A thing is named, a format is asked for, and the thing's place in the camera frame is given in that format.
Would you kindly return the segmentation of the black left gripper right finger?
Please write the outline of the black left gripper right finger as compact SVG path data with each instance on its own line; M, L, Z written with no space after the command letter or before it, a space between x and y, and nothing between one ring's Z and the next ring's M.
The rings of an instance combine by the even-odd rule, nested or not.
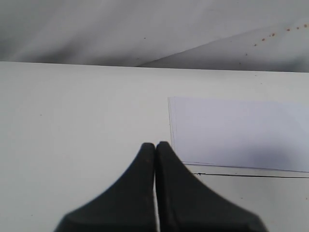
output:
M266 232L260 217L199 181L168 142L155 155L155 187L162 232Z

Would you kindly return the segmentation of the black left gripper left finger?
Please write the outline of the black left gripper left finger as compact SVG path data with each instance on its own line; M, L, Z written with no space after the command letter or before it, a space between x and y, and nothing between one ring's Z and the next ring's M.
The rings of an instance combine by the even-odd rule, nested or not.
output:
M57 232L155 232L155 146L143 143L128 169L107 190L66 214Z

